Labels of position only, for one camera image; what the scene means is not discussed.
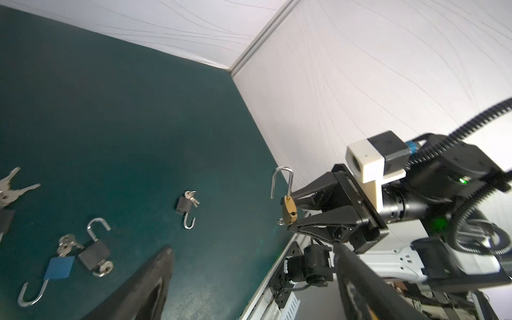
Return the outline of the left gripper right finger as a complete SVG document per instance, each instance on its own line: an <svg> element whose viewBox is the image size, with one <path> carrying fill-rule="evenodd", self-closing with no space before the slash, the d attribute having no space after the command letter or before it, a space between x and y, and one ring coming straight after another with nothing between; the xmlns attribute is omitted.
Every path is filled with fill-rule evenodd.
<svg viewBox="0 0 512 320"><path fill-rule="evenodd" d="M347 284L352 284L378 319L426 319L344 244L333 245L335 274L347 319L357 317Z"/></svg>

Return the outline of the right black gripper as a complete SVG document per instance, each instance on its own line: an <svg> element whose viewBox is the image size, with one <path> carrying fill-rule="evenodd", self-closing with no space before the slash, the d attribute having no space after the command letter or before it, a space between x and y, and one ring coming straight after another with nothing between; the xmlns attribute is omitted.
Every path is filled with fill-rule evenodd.
<svg viewBox="0 0 512 320"><path fill-rule="evenodd" d="M366 253L389 235L387 224L345 164L335 164L291 197L301 209L329 210L292 223L287 229L293 233L329 244L349 242L356 254Z"/></svg>

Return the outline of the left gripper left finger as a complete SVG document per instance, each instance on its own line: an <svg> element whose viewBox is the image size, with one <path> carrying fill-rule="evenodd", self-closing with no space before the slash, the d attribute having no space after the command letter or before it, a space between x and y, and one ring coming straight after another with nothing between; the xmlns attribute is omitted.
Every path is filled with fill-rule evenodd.
<svg viewBox="0 0 512 320"><path fill-rule="evenodd" d="M161 319L175 256L164 245L84 319Z"/></svg>

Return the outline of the brass padlock long shackle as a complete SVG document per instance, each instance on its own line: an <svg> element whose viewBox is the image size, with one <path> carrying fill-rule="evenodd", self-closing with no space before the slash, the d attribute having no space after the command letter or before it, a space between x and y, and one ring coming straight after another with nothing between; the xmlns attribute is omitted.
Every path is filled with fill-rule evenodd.
<svg viewBox="0 0 512 320"><path fill-rule="evenodd" d="M272 175L272 181L271 181L270 199L274 198L277 174L281 171L286 171L289 173L287 194L283 197L282 202L281 202L282 218L280 218L277 222L277 224L279 226L285 226L285 225L290 225L290 224L296 222L298 214L297 214L297 206L291 196L291 187L293 185L293 177L294 177L293 170L291 168L286 167L286 166L280 166L274 170L273 175Z"/></svg>

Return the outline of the dark padlock with keys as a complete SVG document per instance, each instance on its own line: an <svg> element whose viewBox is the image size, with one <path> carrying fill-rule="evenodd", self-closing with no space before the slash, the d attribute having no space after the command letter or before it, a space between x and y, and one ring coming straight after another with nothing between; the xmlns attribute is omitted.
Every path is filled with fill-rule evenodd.
<svg viewBox="0 0 512 320"><path fill-rule="evenodd" d="M15 167L10 174L1 180L1 239L9 231L15 217L15 211L8 206L28 191L37 189L40 183L22 189L12 189L11 180L18 174L20 167Z"/></svg>
<svg viewBox="0 0 512 320"><path fill-rule="evenodd" d="M183 226L187 230L191 230L195 226L196 218L193 217L189 221L189 214L193 207L197 208L200 202L196 199L196 191L186 191L177 202L176 211L183 215Z"/></svg>

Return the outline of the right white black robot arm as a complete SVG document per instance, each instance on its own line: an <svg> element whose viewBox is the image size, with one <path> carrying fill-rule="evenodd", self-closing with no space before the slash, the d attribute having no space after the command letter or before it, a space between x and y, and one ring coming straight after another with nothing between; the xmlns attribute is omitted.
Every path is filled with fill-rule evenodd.
<svg viewBox="0 0 512 320"><path fill-rule="evenodd" d="M271 302L284 309L294 293L337 282L348 319L429 319L392 283L427 285L447 306L494 319L481 291L509 284L511 236L480 205L511 191L501 169L466 139L511 112L504 100L448 135L409 141L386 131L351 144L345 162L305 187L288 189L279 224L309 237L273 274Z"/></svg>

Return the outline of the dark padlock centre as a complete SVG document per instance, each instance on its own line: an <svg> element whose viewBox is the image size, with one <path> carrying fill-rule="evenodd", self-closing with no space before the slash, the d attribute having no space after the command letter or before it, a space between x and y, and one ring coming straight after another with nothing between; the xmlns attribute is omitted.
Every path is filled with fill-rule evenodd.
<svg viewBox="0 0 512 320"><path fill-rule="evenodd" d="M104 218L97 217L92 219L87 224L87 233L92 239L91 245L81 250L78 254L78 259L95 277L105 277L112 272L114 265L108 258L111 255L111 251L105 245L105 243L96 237L93 232L92 226L95 223L100 223L107 231L111 230L108 222Z"/></svg>

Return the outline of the blue padlock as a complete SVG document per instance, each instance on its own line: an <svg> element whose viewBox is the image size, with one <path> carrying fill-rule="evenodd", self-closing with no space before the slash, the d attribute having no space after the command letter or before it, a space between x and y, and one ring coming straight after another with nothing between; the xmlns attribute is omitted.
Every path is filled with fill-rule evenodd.
<svg viewBox="0 0 512 320"><path fill-rule="evenodd" d="M49 260L45 274L43 276L43 282L40 291L36 298L31 301L25 300L25 293L29 285L25 282L19 292L17 298L17 304L20 307L29 307L36 304L44 295L47 289L48 283L52 280L62 280L70 276L73 264L75 262L75 256L71 255L71 252L75 249L83 249L83 246L76 240L76 236L68 233L59 239L59 245L57 247L56 256Z"/></svg>

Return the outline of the green table mat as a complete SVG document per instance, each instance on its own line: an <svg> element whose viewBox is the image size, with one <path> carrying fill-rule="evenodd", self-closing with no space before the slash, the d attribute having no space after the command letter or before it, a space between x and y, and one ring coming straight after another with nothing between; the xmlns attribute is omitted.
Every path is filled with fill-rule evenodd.
<svg viewBox="0 0 512 320"><path fill-rule="evenodd" d="M1 176L15 189L1 241L2 319L81 319L170 245L164 319L237 319L290 234L270 199L276 162L228 72L1 8ZM187 230L179 198L196 191ZM78 254L92 226L114 268ZM60 237L83 246L34 305Z"/></svg>

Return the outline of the dark padlock with keys top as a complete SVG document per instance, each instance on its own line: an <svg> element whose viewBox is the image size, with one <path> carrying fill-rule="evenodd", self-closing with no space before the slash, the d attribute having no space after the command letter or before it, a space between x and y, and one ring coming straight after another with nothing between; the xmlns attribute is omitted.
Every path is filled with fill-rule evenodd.
<svg viewBox="0 0 512 320"><path fill-rule="evenodd" d="M15 167L10 174L1 180L1 239L9 231L15 217L15 211L8 206L28 191L37 189L40 183L22 189L12 189L11 180L18 174L20 167Z"/></svg>

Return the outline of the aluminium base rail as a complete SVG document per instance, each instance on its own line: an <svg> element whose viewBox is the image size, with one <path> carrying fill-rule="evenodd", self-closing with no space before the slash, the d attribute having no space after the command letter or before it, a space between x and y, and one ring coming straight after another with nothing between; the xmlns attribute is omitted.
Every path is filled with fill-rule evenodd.
<svg viewBox="0 0 512 320"><path fill-rule="evenodd" d="M292 237L238 319L295 319L301 301L293 292L278 295L278 291L294 288L295 284L285 279L285 262L301 255L309 244L308 236Z"/></svg>

